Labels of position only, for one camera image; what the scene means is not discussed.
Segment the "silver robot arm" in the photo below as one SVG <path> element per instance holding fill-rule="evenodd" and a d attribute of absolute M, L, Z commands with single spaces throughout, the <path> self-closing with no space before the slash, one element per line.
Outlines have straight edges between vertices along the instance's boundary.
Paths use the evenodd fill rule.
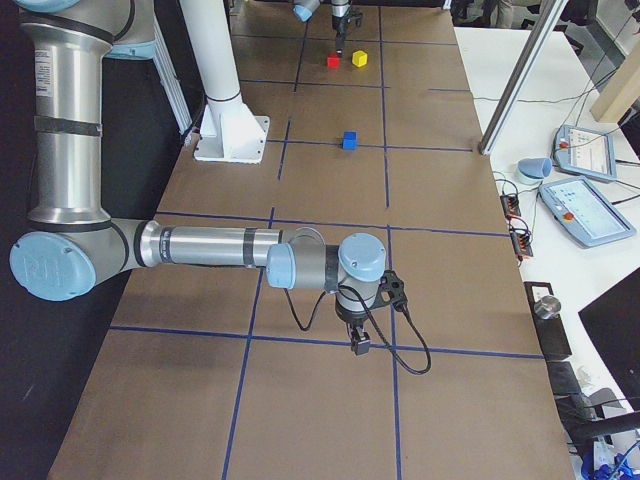
<path fill-rule="evenodd" d="M 323 4 L 322 0 L 293 0 L 292 11 L 301 22 L 309 21 Z M 348 0 L 329 1 L 331 9 L 331 24 L 335 32 L 335 54 L 342 57 L 347 38 L 347 31 L 351 23 L 352 2 Z"/>
<path fill-rule="evenodd" d="M 356 233 L 329 245 L 311 228 L 163 226 L 103 208 L 102 63 L 163 54 L 152 2 L 23 1 L 19 8 L 34 45 L 38 174 L 33 230 L 10 251 L 20 285 L 66 301 L 134 268 L 261 267 L 272 287 L 334 295 L 352 350 L 369 350 L 364 325 L 390 283 L 378 238 Z"/>

